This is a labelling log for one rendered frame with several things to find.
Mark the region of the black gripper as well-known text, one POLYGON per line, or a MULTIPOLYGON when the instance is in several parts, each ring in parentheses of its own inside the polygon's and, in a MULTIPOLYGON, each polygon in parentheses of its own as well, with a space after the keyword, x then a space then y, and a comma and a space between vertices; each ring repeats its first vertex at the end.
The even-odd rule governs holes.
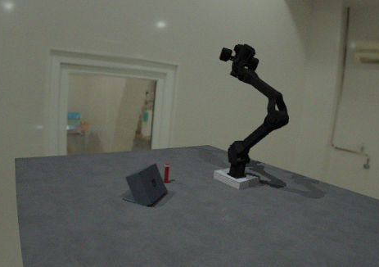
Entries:
MULTIPOLYGON (((223 48, 221 53, 220 53, 220 60, 222 61, 228 61, 228 60, 231 60, 231 61, 235 61, 238 57, 236 56, 232 56, 232 50, 231 49, 228 49, 228 48, 223 48)), ((258 64, 259 64, 259 60, 255 57, 253 57, 250 61, 250 63, 253 63, 254 64, 254 70, 256 70, 258 64)))

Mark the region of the blue-grey sloped panel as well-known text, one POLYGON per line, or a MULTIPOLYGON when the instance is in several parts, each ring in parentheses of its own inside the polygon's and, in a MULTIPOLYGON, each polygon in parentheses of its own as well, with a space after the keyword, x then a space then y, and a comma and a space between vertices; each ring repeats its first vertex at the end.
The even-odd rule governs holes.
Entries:
POLYGON ((145 166, 126 176, 126 179, 132 192, 123 197, 125 201, 149 206, 167 192, 156 164, 145 166))

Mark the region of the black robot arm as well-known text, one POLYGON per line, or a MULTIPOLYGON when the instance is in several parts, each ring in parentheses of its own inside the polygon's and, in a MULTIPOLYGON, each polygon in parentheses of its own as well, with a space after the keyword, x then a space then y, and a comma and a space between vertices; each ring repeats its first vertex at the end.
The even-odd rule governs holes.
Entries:
POLYGON ((268 115, 265 117, 263 124, 243 141, 233 142, 228 149, 228 163, 231 163, 231 165, 227 174, 235 179, 243 179, 246 177, 244 175, 246 163, 250 162, 248 156, 249 150, 271 131, 287 125, 289 115, 283 101, 283 95, 265 83, 254 72, 254 64, 250 63, 250 61, 255 55, 255 49, 247 44, 238 44, 233 51, 235 51, 235 56, 238 58, 232 62, 230 75, 235 78, 237 77, 244 83, 252 85, 268 98, 268 115), (245 66, 250 69, 245 68, 245 66), (276 105, 279 111, 275 110, 276 105))

